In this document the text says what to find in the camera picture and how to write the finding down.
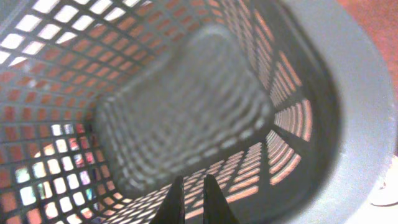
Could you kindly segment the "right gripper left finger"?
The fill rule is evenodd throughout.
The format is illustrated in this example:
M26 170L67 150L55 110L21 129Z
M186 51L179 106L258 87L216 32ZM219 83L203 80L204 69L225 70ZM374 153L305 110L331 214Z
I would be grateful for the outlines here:
M183 176L175 178L166 198L159 207L150 224L184 224L185 197Z

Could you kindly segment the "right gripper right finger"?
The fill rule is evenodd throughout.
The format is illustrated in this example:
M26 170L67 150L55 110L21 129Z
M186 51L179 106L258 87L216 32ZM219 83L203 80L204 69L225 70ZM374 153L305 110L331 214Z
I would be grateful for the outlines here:
M203 186L203 223L239 224L215 177L207 174Z

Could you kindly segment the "grey plastic basket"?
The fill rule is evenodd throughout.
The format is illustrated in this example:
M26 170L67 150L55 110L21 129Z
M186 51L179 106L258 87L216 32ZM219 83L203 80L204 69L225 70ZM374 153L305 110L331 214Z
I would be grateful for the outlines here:
M183 176L240 223L344 223L397 149L376 46L337 1L1 2L1 222L150 223Z

